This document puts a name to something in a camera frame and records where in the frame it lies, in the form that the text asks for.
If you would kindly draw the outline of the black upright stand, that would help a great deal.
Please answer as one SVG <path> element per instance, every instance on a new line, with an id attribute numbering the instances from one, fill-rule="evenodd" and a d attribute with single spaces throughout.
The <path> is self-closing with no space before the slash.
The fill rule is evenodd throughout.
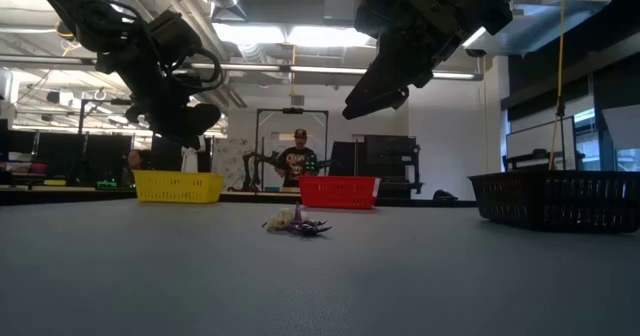
<path id="1" fill-rule="evenodd" d="M 556 105 L 556 123 L 560 127 L 560 145 L 562 153 L 562 170 L 566 169 L 567 155 L 565 146 L 565 134 L 564 134 L 564 116 L 565 116 L 565 102 L 561 93 L 557 95 Z"/>

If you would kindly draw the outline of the beige plastic skull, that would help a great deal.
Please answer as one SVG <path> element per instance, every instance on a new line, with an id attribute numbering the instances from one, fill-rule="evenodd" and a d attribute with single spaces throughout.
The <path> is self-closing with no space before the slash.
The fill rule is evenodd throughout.
<path id="1" fill-rule="evenodd" d="M 295 211 L 290 208 L 281 208 L 275 215 L 268 218 L 263 227 L 267 231 L 286 230 L 294 221 Z"/>

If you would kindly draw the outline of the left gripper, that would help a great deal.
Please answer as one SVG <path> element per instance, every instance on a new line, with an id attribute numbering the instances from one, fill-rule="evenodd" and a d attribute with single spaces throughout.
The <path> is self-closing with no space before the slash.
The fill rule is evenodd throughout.
<path id="1" fill-rule="evenodd" d="M 189 97 L 170 94 L 170 86 L 161 67 L 154 43 L 132 43 L 124 48 L 99 52 L 97 70 L 116 72 L 129 88 L 132 104 L 125 118 L 137 124 L 143 116 L 150 128 L 183 147 L 199 149 L 199 137 L 221 118 L 214 104 L 189 106 Z"/>

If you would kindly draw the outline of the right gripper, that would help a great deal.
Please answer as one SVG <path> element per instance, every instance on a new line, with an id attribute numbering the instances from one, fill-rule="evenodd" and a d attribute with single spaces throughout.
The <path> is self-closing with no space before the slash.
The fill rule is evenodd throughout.
<path id="1" fill-rule="evenodd" d="M 345 119 L 392 108 L 480 27 L 480 0 L 379 0 L 379 65 L 372 63 L 345 101 Z M 391 91 L 389 87 L 402 87 Z"/>

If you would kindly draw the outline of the white board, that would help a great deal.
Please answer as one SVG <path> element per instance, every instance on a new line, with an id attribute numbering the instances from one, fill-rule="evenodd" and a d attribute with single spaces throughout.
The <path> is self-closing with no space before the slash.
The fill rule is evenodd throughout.
<path id="1" fill-rule="evenodd" d="M 243 156 L 253 152 L 254 148 L 247 139 L 214 139 L 212 171 L 224 177 L 225 189 L 242 188 L 245 177 Z"/>

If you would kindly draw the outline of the black equipment cabinet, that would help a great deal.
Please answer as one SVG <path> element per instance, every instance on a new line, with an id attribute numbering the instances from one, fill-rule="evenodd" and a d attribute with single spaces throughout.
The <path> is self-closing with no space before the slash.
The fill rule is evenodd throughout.
<path id="1" fill-rule="evenodd" d="M 410 199 L 420 194 L 420 146 L 412 136 L 364 135 L 357 142 L 356 176 L 379 179 L 379 198 Z"/>

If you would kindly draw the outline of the black chair back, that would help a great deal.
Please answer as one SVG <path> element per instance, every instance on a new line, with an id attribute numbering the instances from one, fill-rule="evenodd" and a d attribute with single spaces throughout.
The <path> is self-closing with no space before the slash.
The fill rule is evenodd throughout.
<path id="1" fill-rule="evenodd" d="M 354 142 L 334 141 L 331 150 L 330 176 L 353 176 L 356 145 Z"/>

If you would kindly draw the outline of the black metal frame rig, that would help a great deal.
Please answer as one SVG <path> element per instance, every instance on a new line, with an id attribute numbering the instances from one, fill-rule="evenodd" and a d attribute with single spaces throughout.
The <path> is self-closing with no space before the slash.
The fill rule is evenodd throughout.
<path id="1" fill-rule="evenodd" d="M 78 133 L 85 138 L 83 162 L 97 181 L 119 179 L 132 150 L 151 148 L 154 134 L 147 123 L 125 118 L 129 105 L 130 101 L 118 98 L 82 101 Z"/>
<path id="2" fill-rule="evenodd" d="M 255 151 L 265 155 L 276 151 L 280 155 L 284 150 L 295 145 L 295 130 L 304 129 L 307 132 L 306 146 L 317 155 L 320 173 L 323 168 L 321 163 L 324 161 L 328 146 L 328 121 L 327 111 L 305 110 L 301 107 L 259 108 L 255 117 Z M 299 187 L 284 188 L 283 178 L 276 173 L 272 165 L 260 164 L 260 176 L 264 190 L 275 188 L 284 192 L 299 190 Z"/>

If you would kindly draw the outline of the black table frame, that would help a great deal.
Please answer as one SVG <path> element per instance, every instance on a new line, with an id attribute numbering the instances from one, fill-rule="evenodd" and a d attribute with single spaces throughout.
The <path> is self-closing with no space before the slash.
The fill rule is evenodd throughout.
<path id="1" fill-rule="evenodd" d="M 116 190 L 95 190 L 77 187 L 56 188 L 51 190 L 41 187 L 40 189 L 24 189 L 19 187 L 0 186 L 0 206 L 34 205 L 34 204 L 57 204 L 57 203 L 77 203 L 77 202 L 97 202 L 135 199 L 135 191 Z M 301 198 L 296 194 L 285 193 L 222 193 L 221 202 L 229 203 L 263 203 L 263 204 L 294 204 L 301 203 Z M 474 208 L 476 201 L 444 201 L 444 200 L 424 200 L 424 199 L 393 199 L 381 198 L 374 202 L 375 206 L 381 207 L 408 207 L 408 208 Z"/>

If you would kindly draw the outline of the person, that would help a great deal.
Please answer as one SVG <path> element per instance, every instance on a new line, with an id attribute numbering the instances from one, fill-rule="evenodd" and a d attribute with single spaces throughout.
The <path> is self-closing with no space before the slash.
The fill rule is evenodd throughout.
<path id="1" fill-rule="evenodd" d="M 300 176 L 317 176 L 318 158 L 313 150 L 306 146 L 307 132 L 296 129 L 295 145 L 284 150 L 278 157 L 274 169 L 283 178 L 284 188 L 298 188 Z"/>
<path id="2" fill-rule="evenodd" d="M 125 166 L 122 169 L 120 183 L 123 187 L 131 187 L 135 184 L 135 170 L 149 170 L 151 168 L 151 151 L 147 149 L 134 149 L 129 152 Z"/>

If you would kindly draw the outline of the white hanging coat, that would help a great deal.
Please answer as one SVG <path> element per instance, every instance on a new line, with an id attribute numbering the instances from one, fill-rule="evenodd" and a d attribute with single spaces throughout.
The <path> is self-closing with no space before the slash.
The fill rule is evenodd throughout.
<path id="1" fill-rule="evenodd" d="M 203 140 L 199 141 L 199 147 L 197 149 L 183 147 L 181 149 L 181 154 L 182 172 L 206 172 L 207 152 L 206 143 Z"/>

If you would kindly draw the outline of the yellow plastic basket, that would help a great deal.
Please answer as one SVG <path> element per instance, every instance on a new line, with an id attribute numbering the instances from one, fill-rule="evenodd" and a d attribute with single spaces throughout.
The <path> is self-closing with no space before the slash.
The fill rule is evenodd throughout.
<path id="1" fill-rule="evenodd" d="M 216 203 L 224 186 L 215 173 L 136 170 L 134 178 L 141 202 Z"/>

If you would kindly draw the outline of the bright ceiling light panel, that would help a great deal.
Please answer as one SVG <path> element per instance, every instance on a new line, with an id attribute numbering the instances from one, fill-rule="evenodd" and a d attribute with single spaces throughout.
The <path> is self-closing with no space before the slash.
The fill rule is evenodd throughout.
<path id="1" fill-rule="evenodd" d="M 219 39 L 236 45 L 288 43 L 302 47 L 367 47 L 370 36 L 354 28 L 294 26 L 285 31 L 282 26 L 234 25 L 213 23 Z"/>

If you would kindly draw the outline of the grey ceiling air unit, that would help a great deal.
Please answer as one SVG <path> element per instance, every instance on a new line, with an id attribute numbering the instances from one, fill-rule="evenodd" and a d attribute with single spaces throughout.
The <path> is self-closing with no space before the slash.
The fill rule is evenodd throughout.
<path id="1" fill-rule="evenodd" d="M 324 0 L 323 19 L 331 22 L 353 22 L 361 0 Z"/>

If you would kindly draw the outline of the long ceiling light strip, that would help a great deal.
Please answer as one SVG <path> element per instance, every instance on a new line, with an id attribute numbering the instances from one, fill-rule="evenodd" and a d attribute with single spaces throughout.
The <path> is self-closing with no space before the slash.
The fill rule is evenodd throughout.
<path id="1" fill-rule="evenodd" d="M 285 65 L 285 64 L 245 64 L 245 63 L 222 63 L 221 69 L 225 71 L 242 71 L 242 72 L 312 73 L 312 74 L 351 75 L 351 76 L 362 76 L 367 72 L 367 70 L 364 68 L 301 66 L 301 65 Z M 471 73 L 460 73 L 460 72 L 434 71 L 433 78 L 443 79 L 443 80 L 478 81 L 483 78 L 483 75 L 471 74 Z"/>

